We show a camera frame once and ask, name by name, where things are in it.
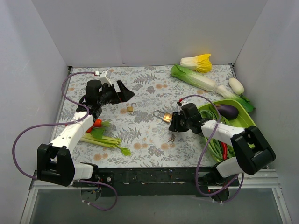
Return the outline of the silver key bunch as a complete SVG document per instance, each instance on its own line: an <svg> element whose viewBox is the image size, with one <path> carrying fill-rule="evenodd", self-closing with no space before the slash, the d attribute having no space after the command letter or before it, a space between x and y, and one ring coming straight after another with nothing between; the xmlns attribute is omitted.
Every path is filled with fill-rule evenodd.
<svg viewBox="0 0 299 224"><path fill-rule="evenodd" d="M169 138L168 142L173 143L175 141L175 139L176 139L175 134L172 134L171 137Z"/></svg>

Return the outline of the large brass padlock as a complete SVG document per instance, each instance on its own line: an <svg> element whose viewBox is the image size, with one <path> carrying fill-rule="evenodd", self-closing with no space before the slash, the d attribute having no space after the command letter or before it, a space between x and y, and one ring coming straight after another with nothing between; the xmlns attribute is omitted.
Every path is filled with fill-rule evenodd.
<svg viewBox="0 0 299 224"><path fill-rule="evenodd" d="M155 110L153 112L153 116L166 122L166 123L171 123L171 120L172 120L172 114L170 114L168 112L162 112L160 110Z"/></svg>

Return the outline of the small brass padlock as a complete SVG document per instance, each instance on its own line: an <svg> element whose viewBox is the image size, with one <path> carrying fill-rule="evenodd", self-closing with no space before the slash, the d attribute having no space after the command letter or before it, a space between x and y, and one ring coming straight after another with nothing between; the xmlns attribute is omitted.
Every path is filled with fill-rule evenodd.
<svg viewBox="0 0 299 224"><path fill-rule="evenodd" d="M133 111L134 111L134 108L136 108L136 107L137 107L137 104L136 104L136 103L131 103L131 106L128 106L128 107L127 107L127 112L128 112L128 113L133 112Z"/></svg>

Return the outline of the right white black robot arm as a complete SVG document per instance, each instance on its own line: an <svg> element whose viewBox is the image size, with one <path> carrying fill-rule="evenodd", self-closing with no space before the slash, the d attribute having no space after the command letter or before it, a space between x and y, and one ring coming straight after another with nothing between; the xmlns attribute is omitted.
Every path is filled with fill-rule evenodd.
<svg viewBox="0 0 299 224"><path fill-rule="evenodd" d="M188 130L207 138L212 137L233 148L235 157L216 164L216 171L211 174L212 182L219 186L232 175L254 175L276 159L276 154L258 127L234 127L202 118L193 103L188 103L182 106L179 112L174 112L169 126L171 132Z"/></svg>

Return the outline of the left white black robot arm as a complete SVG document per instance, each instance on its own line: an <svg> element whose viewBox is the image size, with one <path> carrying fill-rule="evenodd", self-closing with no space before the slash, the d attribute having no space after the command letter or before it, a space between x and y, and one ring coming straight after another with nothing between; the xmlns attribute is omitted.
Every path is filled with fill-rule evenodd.
<svg viewBox="0 0 299 224"><path fill-rule="evenodd" d="M73 121L49 144L41 144L37 150L37 178L62 186L83 179L90 187L99 183L99 174L93 164L77 163L71 154L102 113L107 104L129 101L135 94L126 88L121 80L117 81L120 91L116 91L109 81L91 80L87 82L86 94L79 100Z"/></svg>

